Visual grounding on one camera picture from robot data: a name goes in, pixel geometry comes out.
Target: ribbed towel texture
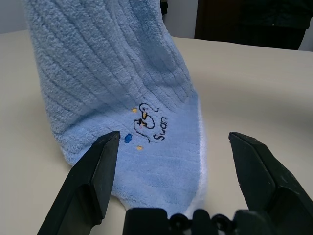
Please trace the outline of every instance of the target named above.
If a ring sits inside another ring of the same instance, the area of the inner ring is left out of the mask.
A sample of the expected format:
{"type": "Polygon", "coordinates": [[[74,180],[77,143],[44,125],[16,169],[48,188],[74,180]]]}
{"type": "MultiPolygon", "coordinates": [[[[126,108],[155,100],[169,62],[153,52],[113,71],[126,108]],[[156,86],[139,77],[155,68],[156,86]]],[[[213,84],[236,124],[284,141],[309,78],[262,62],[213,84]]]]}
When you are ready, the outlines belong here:
{"type": "Polygon", "coordinates": [[[159,0],[24,0],[51,130],[74,165],[121,132],[112,194],[191,216],[206,193],[200,103],[159,0]]]}

